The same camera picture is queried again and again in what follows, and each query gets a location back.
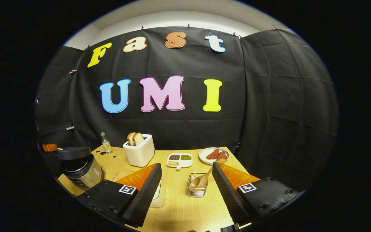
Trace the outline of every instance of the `wooden table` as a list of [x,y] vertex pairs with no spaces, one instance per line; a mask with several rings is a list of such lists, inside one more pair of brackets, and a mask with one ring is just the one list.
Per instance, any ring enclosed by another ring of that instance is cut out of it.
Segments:
[[[246,169],[227,147],[221,148],[228,151],[228,154],[230,154],[226,165],[247,173]],[[96,151],[104,151],[103,146],[98,147],[92,151],[92,153],[98,164],[103,168],[104,179],[113,180],[115,175],[121,170],[137,171],[141,169],[128,164],[123,148],[112,147],[112,154],[104,155]],[[165,188],[165,203],[159,208],[150,207],[143,227],[134,229],[143,232],[187,232],[192,229],[196,232],[206,232],[208,230],[210,232],[220,232],[221,228],[233,225],[233,221],[221,197],[221,193],[218,190],[213,175],[209,176],[209,183],[204,197],[195,198],[187,196],[186,186],[190,173],[206,173],[211,168],[211,165],[203,163],[198,157],[200,151],[201,150],[156,150],[156,154],[148,165],[161,163],[162,186]],[[193,164],[188,168],[181,168],[181,170],[178,171],[175,168],[168,167],[166,161],[171,153],[190,153],[193,156]],[[84,192],[84,190],[72,184],[65,175],[61,175],[59,181],[72,194],[80,195]]]

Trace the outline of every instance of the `white plate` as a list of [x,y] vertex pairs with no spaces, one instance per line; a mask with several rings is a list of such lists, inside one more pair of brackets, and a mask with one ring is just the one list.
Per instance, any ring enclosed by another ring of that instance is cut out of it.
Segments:
[[[180,156],[180,159],[178,160],[170,160],[170,156],[172,155],[179,155]],[[188,155],[191,157],[191,160],[181,160],[181,155]],[[168,161],[178,161],[178,166],[171,166],[168,164]],[[169,167],[172,167],[172,168],[177,168],[177,170],[180,170],[180,168],[187,168],[187,167],[190,167],[191,165],[193,164],[193,156],[189,153],[172,153],[170,154],[168,157],[167,157],[167,162],[166,162],[166,165],[169,166]]]
[[200,158],[201,161],[203,161],[203,163],[206,163],[206,164],[209,164],[209,165],[212,165],[213,162],[215,162],[215,160],[217,159],[207,159],[206,157],[211,154],[215,149],[218,149],[220,150],[219,152],[225,152],[225,155],[227,156],[227,160],[228,158],[230,157],[230,155],[228,154],[228,152],[224,149],[221,149],[221,148],[218,148],[218,147],[209,147],[209,148],[205,148],[203,150],[200,151],[200,153],[198,154],[198,157]]

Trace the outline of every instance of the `beans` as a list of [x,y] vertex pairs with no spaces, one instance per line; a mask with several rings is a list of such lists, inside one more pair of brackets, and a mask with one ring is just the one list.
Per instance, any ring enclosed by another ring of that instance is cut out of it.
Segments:
[[170,160],[179,160],[180,159],[180,155],[172,155],[170,156]]
[[170,166],[178,166],[179,162],[178,161],[168,161],[168,165]]
[[181,160],[191,160],[191,157],[188,155],[181,155]]

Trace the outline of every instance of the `ceiling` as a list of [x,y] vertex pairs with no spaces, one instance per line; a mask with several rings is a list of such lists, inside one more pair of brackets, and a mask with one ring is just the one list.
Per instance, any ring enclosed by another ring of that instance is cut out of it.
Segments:
[[139,0],[102,16],[92,24],[100,30],[141,15],[163,11],[196,11],[220,15],[242,22],[260,31],[288,28],[269,15],[234,0]]

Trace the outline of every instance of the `metal basket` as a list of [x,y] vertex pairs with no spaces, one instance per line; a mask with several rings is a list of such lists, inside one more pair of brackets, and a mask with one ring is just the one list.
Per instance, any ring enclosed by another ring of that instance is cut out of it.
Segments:
[[209,182],[207,181],[205,188],[189,188],[188,186],[198,176],[202,176],[205,173],[190,173],[188,176],[187,181],[187,195],[189,197],[203,197],[206,194],[207,186],[209,185]]

